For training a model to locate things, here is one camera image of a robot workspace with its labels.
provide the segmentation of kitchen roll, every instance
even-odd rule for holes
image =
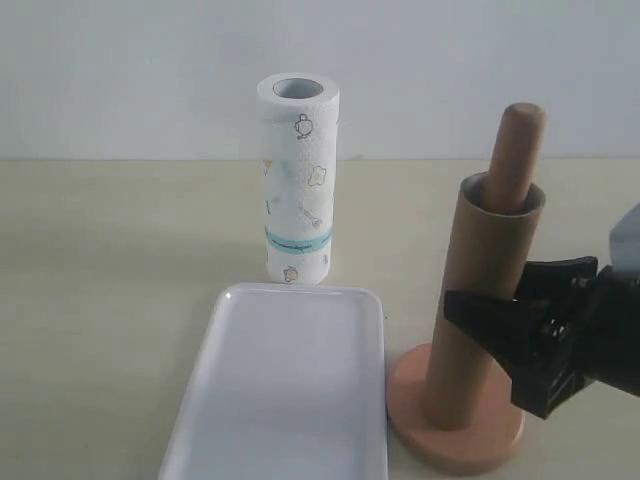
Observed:
[[[320,283],[331,265],[339,91],[328,78],[272,75],[258,84],[267,270]]]

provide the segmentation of teal label band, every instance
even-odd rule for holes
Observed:
[[[294,255],[316,252],[329,243],[329,240],[331,239],[331,230],[324,235],[311,240],[287,240],[286,238],[274,235],[266,228],[265,233],[267,234],[267,240],[273,248],[280,250],[281,252],[291,253]]]

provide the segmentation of round wooden base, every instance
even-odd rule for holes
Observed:
[[[453,475],[477,475],[498,468],[520,444],[524,414],[510,399],[511,380],[496,364],[489,374],[473,423],[441,430],[424,408],[431,345],[407,352],[387,379],[387,411],[403,443],[434,468]]]

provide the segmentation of beige table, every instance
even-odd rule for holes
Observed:
[[[389,365],[431,336],[458,183],[486,167],[339,166],[327,283],[381,297]],[[608,261],[640,162],[546,161],[536,178],[532,256]],[[0,478],[156,477],[216,295],[267,280],[259,182],[254,163],[0,163]],[[440,478],[390,438],[392,480]],[[595,385],[531,419],[487,477],[636,478],[638,442],[640,402]]]

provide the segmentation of white tray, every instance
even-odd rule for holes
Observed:
[[[214,308],[160,480],[386,480],[382,308],[241,284]]]

